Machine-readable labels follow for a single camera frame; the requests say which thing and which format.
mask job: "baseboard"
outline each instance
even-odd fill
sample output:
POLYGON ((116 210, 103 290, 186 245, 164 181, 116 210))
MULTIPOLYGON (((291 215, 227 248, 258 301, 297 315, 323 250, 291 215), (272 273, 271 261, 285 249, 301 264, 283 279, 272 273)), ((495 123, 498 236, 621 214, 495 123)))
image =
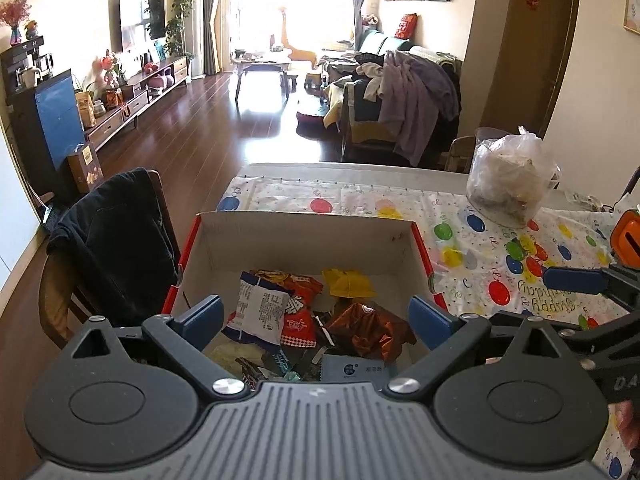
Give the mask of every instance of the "baseboard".
POLYGON ((26 249, 22 252, 20 258, 18 258, 18 261, 14 266, 14 270, 11 271, 9 278, 0 290, 0 316, 2 316, 7 303, 9 303, 9 298, 11 298, 11 295, 14 293, 15 287, 18 285, 24 271, 27 269, 27 266, 31 263, 31 260, 38 251, 38 248, 46 238, 47 233, 44 229, 42 227, 38 228, 36 234, 33 235, 33 238, 28 243, 26 249))

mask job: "purple vase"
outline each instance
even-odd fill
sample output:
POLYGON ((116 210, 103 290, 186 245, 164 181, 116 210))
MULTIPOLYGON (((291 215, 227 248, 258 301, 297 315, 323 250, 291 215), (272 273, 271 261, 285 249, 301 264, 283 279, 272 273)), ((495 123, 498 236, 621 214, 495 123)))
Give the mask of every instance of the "purple vase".
POLYGON ((9 44, 11 46, 22 43, 22 34, 20 33, 20 29, 18 27, 11 28, 11 38, 9 39, 9 44))

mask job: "brown foil wrapper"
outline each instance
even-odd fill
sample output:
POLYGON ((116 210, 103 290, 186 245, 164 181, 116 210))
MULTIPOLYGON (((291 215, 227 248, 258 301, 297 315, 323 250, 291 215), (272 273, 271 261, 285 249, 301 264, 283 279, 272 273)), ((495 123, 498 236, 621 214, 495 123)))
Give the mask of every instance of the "brown foil wrapper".
POLYGON ((409 324, 373 301, 351 300, 338 311, 325 328, 339 344, 370 359, 393 363, 402 353, 404 343, 415 344, 409 324))

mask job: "human hand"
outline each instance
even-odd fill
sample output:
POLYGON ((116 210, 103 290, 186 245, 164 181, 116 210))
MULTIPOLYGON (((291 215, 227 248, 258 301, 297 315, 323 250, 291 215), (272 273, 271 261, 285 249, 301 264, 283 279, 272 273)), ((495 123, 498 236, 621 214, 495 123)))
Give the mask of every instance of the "human hand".
POLYGON ((638 447, 640 440, 640 416, 634 416, 634 407, 630 400, 616 404, 616 426, 620 432, 622 444, 628 450, 638 447))

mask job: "coffee machine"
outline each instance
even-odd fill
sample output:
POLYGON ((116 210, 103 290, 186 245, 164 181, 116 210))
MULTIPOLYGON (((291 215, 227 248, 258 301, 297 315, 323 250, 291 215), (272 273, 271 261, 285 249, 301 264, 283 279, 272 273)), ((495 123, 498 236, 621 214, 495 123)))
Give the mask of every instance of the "coffee machine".
POLYGON ((40 47, 43 44, 44 37, 38 36, 33 40, 12 46, 0 54, 2 79, 8 105, 12 104, 12 97, 17 92, 27 88, 22 77, 25 71, 37 69, 40 72, 41 81, 46 81, 53 76, 52 55, 40 54, 40 47))

